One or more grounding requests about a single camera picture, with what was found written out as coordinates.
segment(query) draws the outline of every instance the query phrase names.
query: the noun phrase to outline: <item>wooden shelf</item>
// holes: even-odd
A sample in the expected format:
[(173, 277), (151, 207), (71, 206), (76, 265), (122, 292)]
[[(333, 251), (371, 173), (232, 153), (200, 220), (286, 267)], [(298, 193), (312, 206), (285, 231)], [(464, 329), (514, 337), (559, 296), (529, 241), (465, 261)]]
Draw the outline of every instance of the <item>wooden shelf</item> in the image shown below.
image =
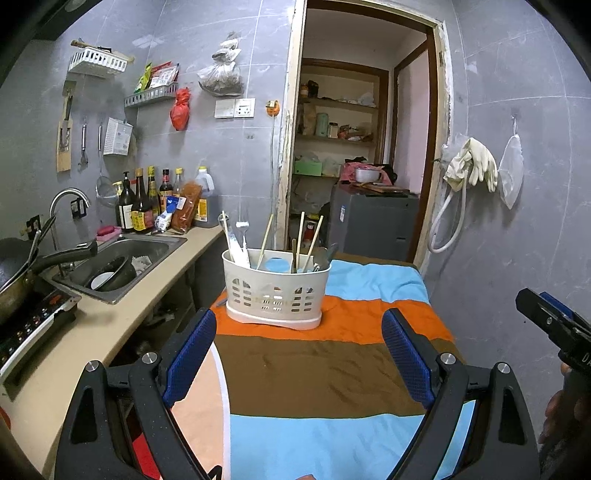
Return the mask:
[(354, 145), (356, 147), (365, 147), (365, 148), (373, 148), (375, 144), (373, 142), (353, 142), (351, 140), (345, 140), (343, 138), (330, 138), (330, 137), (318, 137), (316, 135), (296, 135), (296, 140), (307, 140), (307, 141), (317, 141), (317, 142), (332, 142), (332, 143), (339, 143), (342, 145)]
[(306, 173), (295, 173), (294, 175), (299, 175), (300, 177), (314, 177), (315, 179), (333, 179), (338, 180), (338, 177), (333, 177), (332, 175), (307, 175)]
[(322, 98), (302, 98), (300, 97), (300, 103), (311, 103), (312, 105), (326, 106), (330, 108), (340, 108), (343, 110), (353, 110), (354, 112), (363, 113), (378, 113), (378, 109), (374, 106), (357, 105), (355, 103), (339, 102), (338, 100), (325, 100)]

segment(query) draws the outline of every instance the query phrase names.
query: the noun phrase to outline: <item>kitchen sink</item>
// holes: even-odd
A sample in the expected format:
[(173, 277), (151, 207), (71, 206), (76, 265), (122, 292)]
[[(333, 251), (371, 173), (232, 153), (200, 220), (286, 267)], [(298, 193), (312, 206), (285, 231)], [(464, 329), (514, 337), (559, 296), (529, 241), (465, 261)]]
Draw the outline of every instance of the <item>kitchen sink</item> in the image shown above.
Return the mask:
[[(62, 277), (57, 274), (53, 281), (79, 291), (89, 297), (115, 304), (129, 292), (142, 278), (152, 271), (162, 260), (187, 241), (182, 237), (144, 236), (125, 233), (99, 246), (95, 257), (84, 260), (76, 268)], [(120, 256), (149, 257), (152, 264), (140, 272), (127, 285), (112, 291), (92, 290), (88, 285), (99, 271), (110, 261)]]

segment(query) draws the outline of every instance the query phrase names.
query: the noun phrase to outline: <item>door frame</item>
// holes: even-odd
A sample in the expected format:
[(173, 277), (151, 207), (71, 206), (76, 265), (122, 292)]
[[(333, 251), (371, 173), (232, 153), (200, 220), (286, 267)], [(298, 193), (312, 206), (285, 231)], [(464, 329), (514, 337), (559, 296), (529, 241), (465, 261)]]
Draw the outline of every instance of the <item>door frame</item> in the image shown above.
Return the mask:
[(453, 75), (447, 32), (442, 22), (419, 12), (397, 5), (384, 5), (380, 0), (295, 0), (291, 24), (290, 48), (287, 59), (287, 77), (284, 93), (284, 114), (281, 122), (280, 158), (278, 172), (277, 220), (275, 248), (283, 249), (287, 244), (289, 225), (289, 203), (291, 194), (291, 173), (293, 170), (293, 149), (296, 134), (296, 112), (300, 62), (302, 57), (304, 25), (307, 8), (345, 11), (366, 17), (379, 18), (398, 25), (422, 31), (427, 35), (429, 50), (430, 115), (425, 168), (423, 176), (419, 215), (415, 223), (411, 252), (412, 263), (421, 268), (427, 253), (427, 236), (435, 199), (440, 185), (439, 163), (441, 145), (449, 137), (449, 121), (453, 113)]

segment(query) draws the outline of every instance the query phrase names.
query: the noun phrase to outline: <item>red plastic bag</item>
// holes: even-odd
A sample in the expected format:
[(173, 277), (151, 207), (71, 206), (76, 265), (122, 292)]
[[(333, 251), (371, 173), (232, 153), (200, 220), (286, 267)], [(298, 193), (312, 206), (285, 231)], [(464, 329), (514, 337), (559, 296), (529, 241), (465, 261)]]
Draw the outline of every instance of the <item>red plastic bag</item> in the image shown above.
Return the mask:
[(170, 121), (176, 130), (187, 128), (189, 121), (189, 99), (191, 93), (187, 87), (177, 90), (177, 100), (170, 109)]

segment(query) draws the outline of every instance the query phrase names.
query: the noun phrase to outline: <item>bowl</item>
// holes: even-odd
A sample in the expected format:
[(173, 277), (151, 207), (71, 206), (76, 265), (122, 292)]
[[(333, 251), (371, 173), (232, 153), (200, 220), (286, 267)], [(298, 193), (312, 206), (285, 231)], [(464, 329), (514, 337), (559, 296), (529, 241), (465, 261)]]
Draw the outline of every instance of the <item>bowl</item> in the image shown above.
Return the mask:
[(358, 183), (371, 183), (379, 179), (379, 170), (366, 170), (365, 168), (355, 169), (355, 181)]

